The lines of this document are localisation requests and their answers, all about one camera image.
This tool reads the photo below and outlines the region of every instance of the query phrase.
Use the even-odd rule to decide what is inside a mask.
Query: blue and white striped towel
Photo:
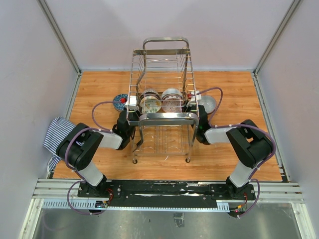
[[[45,135],[43,146],[47,148],[51,153],[51,159],[48,164],[48,172],[51,173],[58,162],[61,160],[57,156],[56,149],[59,144],[65,139],[65,137],[74,129],[75,125],[63,117],[55,118],[49,126],[49,129]]]

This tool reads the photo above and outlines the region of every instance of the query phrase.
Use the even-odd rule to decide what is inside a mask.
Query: white wall
[[[152,36],[184,36],[195,69],[254,69],[292,0],[47,0],[83,69],[130,69]]]
[[[49,123],[66,110],[76,73],[35,0],[0,7],[0,237],[17,238],[49,153]]]
[[[305,0],[260,72],[285,165],[319,236],[319,1]]]

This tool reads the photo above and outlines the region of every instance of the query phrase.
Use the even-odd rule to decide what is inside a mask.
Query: wooden surface
[[[101,101],[109,101],[117,94],[127,94],[129,72],[84,72],[72,109],[70,121],[95,126],[91,110]],[[250,72],[195,72],[196,87],[204,90],[219,86],[224,91],[222,104],[213,124],[225,125],[251,119],[267,130]],[[219,100],[219,91],[207,92]],[[119,113],[112,104],[98,106],[96,120],[112,128]],[[148,157],[132,163],[131,146],[122,151],[99,148],[93,158],[98,169],[108,179],[143,180],[225,180],[235,169],[238,158],[230,144],[203,145],[195,141],[191,162],[184,157]],[[53,178],[77,178],[61,161]],[[261,181],[281,181],[275,157],[265,163],[255,175]]]

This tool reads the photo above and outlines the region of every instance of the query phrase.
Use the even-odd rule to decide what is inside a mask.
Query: red object
[[[110,205],[110,203],[111,203],[111,200],[113,199],[113,190],[112,189],[110,189],[110,188],[108,188],[107,189],[107,191],[110,193],[110,196],[109,196],[109,205]]]
[[[121,98],[120,101],[121,101],[122,104],[124,104],[126,102],[126,99],[125,98]]]

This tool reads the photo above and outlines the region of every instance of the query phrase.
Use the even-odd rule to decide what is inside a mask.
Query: stainless steel rack
[[[183,41],[181,49],[146,49],[149,42]],[[160,108],[164,101],[155,99],[158,105],[155,113],[146,111],[142,98],[148,89],[161,97],[167,89],[178,91],[178,99],[170,111]],[[139,127],[133,140],[133,162],[137,156],[183,155],[190,161],[190,151],[195,141],[199,112],[196,85],[192,68],[188,40],[184,37],[148,38],[143,49],[134,49],[131,79],[128,93],[128,105],[135,104],[136,109],[127,112],[130,125]],[[130,114],[140,112],[139,120],[131,120]]]

